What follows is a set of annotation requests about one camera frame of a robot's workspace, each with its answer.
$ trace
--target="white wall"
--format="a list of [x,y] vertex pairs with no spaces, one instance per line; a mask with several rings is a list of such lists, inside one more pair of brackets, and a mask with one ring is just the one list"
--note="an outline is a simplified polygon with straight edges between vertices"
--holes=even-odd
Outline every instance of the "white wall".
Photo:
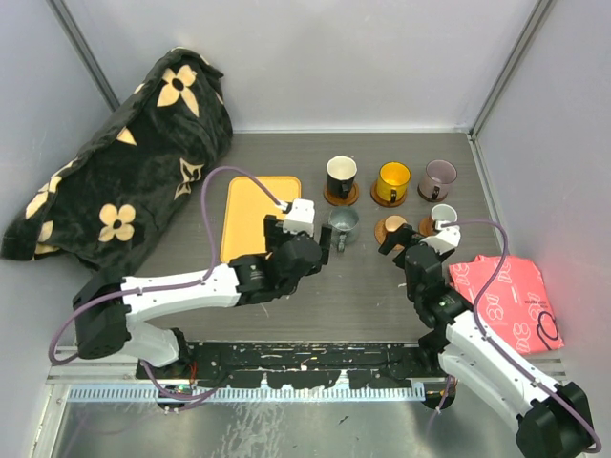
[[586,389],[607,450],[609,24],[609,2],[557,2],[480,137],[513,251],[543,271],[566,342],[567,372]]
[[[110,111],[42,0],[0,6],[0,233]],[[67,259],[0,260],[0,455],[31,444],[47,345],[89,278]]]
[[536,0],[67,0],[119,98],[175,46],[239,130],[467,128]]

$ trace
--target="floral blanket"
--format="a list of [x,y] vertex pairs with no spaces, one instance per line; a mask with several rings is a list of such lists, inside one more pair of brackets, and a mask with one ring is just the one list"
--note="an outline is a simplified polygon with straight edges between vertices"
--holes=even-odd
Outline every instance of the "floral blanket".
[[168,52],[16,216],[0,256],[73,253],[94,269],[133,274],[189,199],[192,183],[229,149],[221,78],[195,52]]

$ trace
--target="round coaster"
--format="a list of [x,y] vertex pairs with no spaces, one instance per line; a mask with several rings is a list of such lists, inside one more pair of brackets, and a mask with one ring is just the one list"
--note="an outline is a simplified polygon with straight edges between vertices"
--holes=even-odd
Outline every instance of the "round coaster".
[[371,186],[371,198],[373,198],[373,200],[375,200],[375,203],[377,203],[378,205],[381,205],[381,206],[387,207],[387,208],[398,207],[403,202],[405,202],[406,198],[408,198],[408,191],[406,190],[405,194],[400,199],[398,199],[396,202],[394,202],[394,203],[390,203],[390,202],[388,202],[386,200],[383,200],[382,198],[380,198],[378,196],[378,193],[375,190],[376,183],[377,183],[377,179],[375,181],[373,181],[373,185]]
[[446,197],[448,196],[448,195],[446,194],[444,197],[442,197],[442,198],[437,198],[437,199],[435,199],[435,200],[433,200],[433,199],[431,199],[431,198],[427,198],[427,197],[426,197],[424,194],[422,194],[422,193],[420,192],[420,186],[418,186],[418,195],[419,195],[421,198],[423,198],[423,199],[424,199],[426,202],[431,202],[431,203],[443,202],[443,201],[446,199]]
[[430,237],[434,235],[434,231],[432,230],[432,219],[431,217],[424,217],[420,224],[418,224],[418,232],[425,237]]
[[352,183],[352,189],[350,189],[350,192],[348,193],[348,197],[347,198],[337,198],[335,196],[332,196],[327,189],[327,186],[325,186],[325,200],[330,203],[331,205],[335,205],[335,206],[341,206],[341,205],[352,205],[354,202],[356,202],[359,199],[359,185],[356,183]]
[[[379,244],[384,243],[384,240],[386,239],[386,234],[388,233],[389,229],[396,230],[401,226],[401,224],[405,223],[407,223],[407,221],[403,217],[399,217],[398,215],[393,215],[388,218],[380,219],[375,224],[375,228],[373,229],[375,239],[378,241]],[[398,244],[394,245],[394,248],[392,248],[393,251],[400,251],[402,249],[403,245]]]

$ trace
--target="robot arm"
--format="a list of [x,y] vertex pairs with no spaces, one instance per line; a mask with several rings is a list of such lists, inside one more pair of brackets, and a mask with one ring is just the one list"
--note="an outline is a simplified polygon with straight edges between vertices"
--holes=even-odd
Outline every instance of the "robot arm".
[[[177,329],[158,329],[147,321],[204,307],[234,307],[269,302],[292,294],[299,280],[320,272],[328,262],[331,228],[323,225],[314,241],[314,203],[295,199],[284,220],[263,221],[265,253],[244,255],[221,264],[202,284],[206,271],[156,278],[119,277],[100,272],[74,298],[74,309],[115,291],[147,288],[88,310],[75,321],[78,356],[98,359],[120,353],[154,367],[188,364],[189,348]],[[168,288],[193,282],[187,288]]]
[[[442,261],[460,242],[457,226],[424,238],[408,224],[389,233],[380,247],[387,254],[396,244],[404,250],[393,260],[405,271],[408,298],[420,320],[433,331],[419,340],[422,362],[441,367],[458,378],[488,404],[516,434],[527,458],[576,457],[593,444],[585,429],[551,396],[532,384],[484,339],[476,325],[471,303],[446,284]],[[590,425],[592,417],[585,393],[574,383],[560,385],[533,367],[496,333],[494,339],[519,365],[574,408]]]

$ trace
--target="gray wooden table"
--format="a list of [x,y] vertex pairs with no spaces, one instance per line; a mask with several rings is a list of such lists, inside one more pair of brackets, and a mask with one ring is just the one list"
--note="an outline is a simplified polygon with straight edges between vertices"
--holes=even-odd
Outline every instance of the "gray wooden table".
[[[436,158],[451,161],[458,179],[445,203],[461,219],[487,218],[481,183],[467,137],[462,134],[242,134],[221,162],[255,175],[295,176],[303,198],[313,199],[316,224],[327,221],[331,206],[323,197],[326,164],[333,156],[357,162],[361,196],[354,205],[361,218],[359,239],[344,254],[331,254],[328,266],[304,278],[286,298],[234,309],[202,309],[154,320],[159,327],[179,327],[189,340],[222,341],[352,341],[413,342],[427,332],[418,320],[402,286],[405,277],[391,255],[377,253],[375,223],[402,215],[412,225],[428,214],[432,204],[416,191],[426,164]],[[411,169],[405,203],[394,209],[378,206],[369,187],[385,162],[397,160]],[[218,176],[208,205],[214,235],[220,245],[227,186],[232,174]],[[199,187],[170,225],[155,252],[140,268],[142,276],[161,276],[207,268],[210,253],[201,222]],[[498,252],[493,230],[468,226],[451,262],[472,260],[476,254]]]

